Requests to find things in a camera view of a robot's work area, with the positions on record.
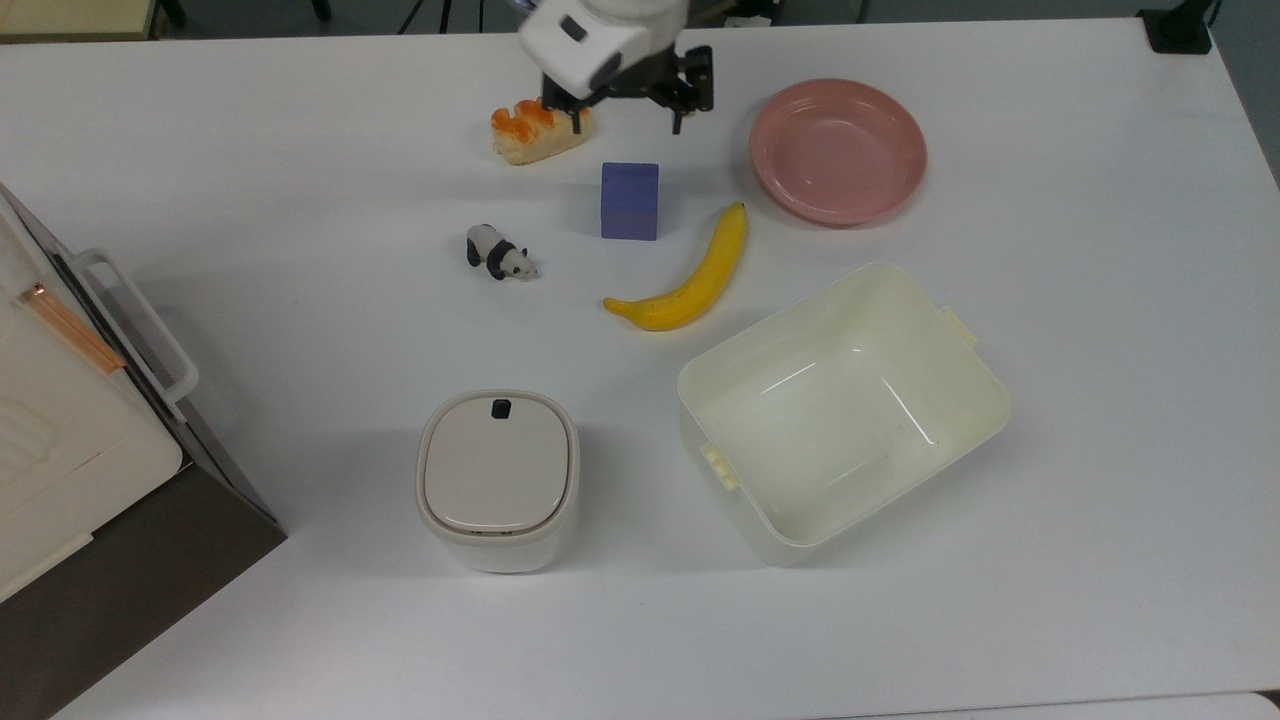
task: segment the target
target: white canister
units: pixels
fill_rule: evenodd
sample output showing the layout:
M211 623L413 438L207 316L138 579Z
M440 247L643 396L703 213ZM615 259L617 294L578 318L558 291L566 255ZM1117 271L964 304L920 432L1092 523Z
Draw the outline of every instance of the white canister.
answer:
M468 392L442 405L422 433L417 507L476 570L538 570L572 536L579 464L577 429L550 398Z

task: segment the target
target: oven handle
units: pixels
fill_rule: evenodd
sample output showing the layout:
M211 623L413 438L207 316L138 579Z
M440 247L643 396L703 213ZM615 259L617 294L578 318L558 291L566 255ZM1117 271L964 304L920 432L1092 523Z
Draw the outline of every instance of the oven handle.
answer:
M92 283L83 282L87 281L88 268L92 268L93 265L97 265L100 263L111 268L111 272L115 273L115 277L120 279L120 284L124 286L124 290L128 291L131 296L133 296L134 302L137 302L138 307L142 309L142 314L146 315L147 320L154 325L160 340L163 340L165 345L169 346L169 350L173 351L173 356L178 360L180 370L178 375L174 378L173 384L170 384L169 387L164 387L160 384L155 374L151 372L151 368L147 368L146 363L138 363L138 370L141 370L142 374L146 375L147 380L151 383L151 387L155 387L156 392L160 393L160 397L165 401L165 404L168 404L172 410L177 411L178 401L191 395L191 391L196 389L196 382L200 379L200 373L196 370L196 364L192 363L191 357L187 356L187 351L183 350L180 345L178 345L177 338L174 338L173 333L169 332L169 328L165 327L164 320L160 319L160 315L155 311L155 307L151 306L151 302L148 302L147 299L143 297L142 291L138 290L138 286L133 284L133 279L129 278L129 275L124 274L124 270L120 269L120 266L115 263L111 255L109 255L105 250L100 247L93 247L90 250L84 250L82 252L77 252L76 255L70 256L67 260L67 265L76 274L82 275L81 284L84 287L84 292L88 293L90 299L93 301L93 305L97 306L97 310L102 314L102 316L108 318L110 322L111 315L106 310L105 304L101 301L101 299L99 299L97 293L93 291ZM124 333L118 332L116 334L124 337Z

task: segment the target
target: container handle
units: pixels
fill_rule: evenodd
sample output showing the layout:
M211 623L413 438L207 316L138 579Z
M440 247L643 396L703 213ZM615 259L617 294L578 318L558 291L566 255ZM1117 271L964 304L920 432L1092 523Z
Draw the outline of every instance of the container handle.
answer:
M972 332L969 332L969 328L966 328L964 323L960 322L960 318L955 314L954 310L951 310L950 307L943 307L942 319L946 320L948 325L951 325L951 329L954 329L956 334L960 336L960 340L963 340L965 345L968 345L969 347L978 347L978 338Z
M728 466L728 460L724 459L724 454L716 447L714 442L708 442L703 446L703 457L707 459L707 464L712 466L716 477L721 479L724 489L735 491L742 487L742 479Z
M138 369L142 370L142 373L147 377L151 384L156 388L156 392L160 393L160 397L165 401L165 404L169 405L169 407L177 413L178 401L191 395L191 391L196 389L196 382L200 379L200 373L196 370L196 364L191 361L189 356L187 356L187 351L183 350L180 345L178 345L178 340L174 338L173 333L169 332L169 328L165 327L164 320L160 319L160 315L156 313L155 307L151 306L151 302L148 302L147 299L143 297L142 291L138 290L138 286L133 284L133 281L129 278L129 275L124 274L124 270L120 269L120 266L105 250L95 247L91 250L86 250L83 252L77 252L67 261L67 264L72 268L72 270L74 270L81 275L87 275L88 268L92 268L93 265L97 265L100 263L111 268L111 272L115 273L115 277L120 279L120 284L124 286L124 290L131 296L133 296L133 301L138 304L138 307L142 309L142 314L154 325L154 329L160 336L160 340L163 340L164 343L169 346L169 350L177 359L178 365L180 366L179 373L173 380L173 384L168 387L160 384L155 374L151 373L151 369L146 366L146 363L138 363ZM102 300L93 291L92 286L88 282L84 282L82 284L84 286L84 291L93 300L93 304L97 306L99 311L102 313L104 316L110 318L110 313L108 313L105 305L102 304Z

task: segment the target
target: plastic container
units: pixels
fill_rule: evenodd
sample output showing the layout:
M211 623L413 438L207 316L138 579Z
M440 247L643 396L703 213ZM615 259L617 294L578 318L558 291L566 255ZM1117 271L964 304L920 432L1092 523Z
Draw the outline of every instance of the plastic container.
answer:
M795 564L1005 425L975 343L905 270L867 265L685 365L685 442L751 550Z
M527 573L554 560L573 533L577 486L577 429L540 395L460 395L422 433L419 511L476 570Z

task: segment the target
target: floor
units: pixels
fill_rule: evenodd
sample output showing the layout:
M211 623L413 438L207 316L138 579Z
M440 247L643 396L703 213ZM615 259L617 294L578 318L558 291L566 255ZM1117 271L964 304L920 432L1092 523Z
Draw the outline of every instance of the floor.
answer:
M511 0L330 0L320 22L308 0L180 0L184 27L157 18L163 38L433 35L515 32L522 18ZM691 0L690 17L714 24L717 0ZM777 24L1133 17L1174 0L785 0ZM1280 178L1280 1L1225 0L1213 38L1235 82L1271 174Z

